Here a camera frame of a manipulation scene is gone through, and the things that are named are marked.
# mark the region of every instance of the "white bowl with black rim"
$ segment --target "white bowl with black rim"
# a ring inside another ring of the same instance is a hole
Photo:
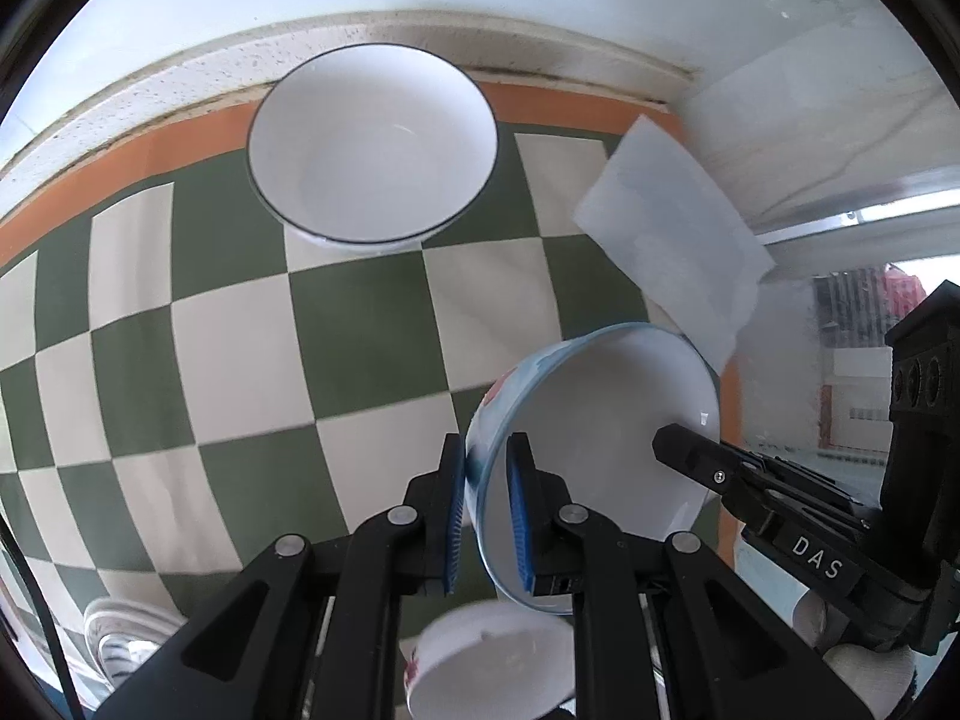
[[[469,76],[424,50],[368,43],[277,81],[247,159],[267,208],[307,240],[390,251],[464,213],[496,150],[493,110]]]

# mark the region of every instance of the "gloved hand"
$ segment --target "gloved hand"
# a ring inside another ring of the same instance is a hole
[[[822,643],[829,609],[813,590],[806,591],[793,608],[793,630],[811,647]],[[876,653],[855,644],[839,644],[827,650],[824,662],[867,704],[877,720],[886,720],[912,688],[913,652],[899,647]]]

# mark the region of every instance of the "orange border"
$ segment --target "orange border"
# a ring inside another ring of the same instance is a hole
[[[622,135],[643,113],[680,138],[677,116],[645,105],[536,86],[480,86],[501,122]],[[68,169],[0,224],[0,268],[54,228],[136,181],[243,148],[258,104],[255,100],[157,127]]]

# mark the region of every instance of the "silver screw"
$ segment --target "silver screw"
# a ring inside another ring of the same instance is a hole
[[[694,533],[690,533],[690,531],[674,533],[671,541],[673,542],[673,548],[677,550],[677,552],[684,552],[686,555],[692,555],[700,549],[701,546],[699,538],[697,538]]]
[[[409,525],[416,519],[416,509],[412,506],[395,506],[387,512],[387,519],[394,525]]]
[[[588,514],[579,503],[568,503],[560,507],[560,519],[568,525],[579,525],[587,519]]]
[[[304,541],[303,536],[298,536],[296,533],[287,533],[286,536],[277,538],[277,542],[274,544],[274,552],[280,557],[294,557],[294,555],[299,555],[305,546],[306,541]]]

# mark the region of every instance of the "black cable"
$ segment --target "black cable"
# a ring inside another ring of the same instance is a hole
[[[0,541],[13,558],[13,565],[19,571],[23,583],[27,586],[27,593],[30,593],[30,600],[34,602],[34,609],[37,611],[37,617],[40,618],[40,627],[43,629],[43,635],[47,640],[47,648],[50,650],[50,656],[54,661],[56,669],[56,678],[61,683],[61,690],[64,692],[66,706],[70,709],[73,720],[85,720],[83,706],[80,704],[80,697],[77,695],[77,688],[73,683],[73,677],[70,674],[70,668],[64,656],[64,648],[59,643],[59,637],[56,635],[56,625],[54,615],[50,613],[43,593],[40,591],[40,585],[34,577],[34,572],[27,565],[27,559],[23,557],[20,545],[13,538],[13,533],[8,527],[7,522],[0,515]]]

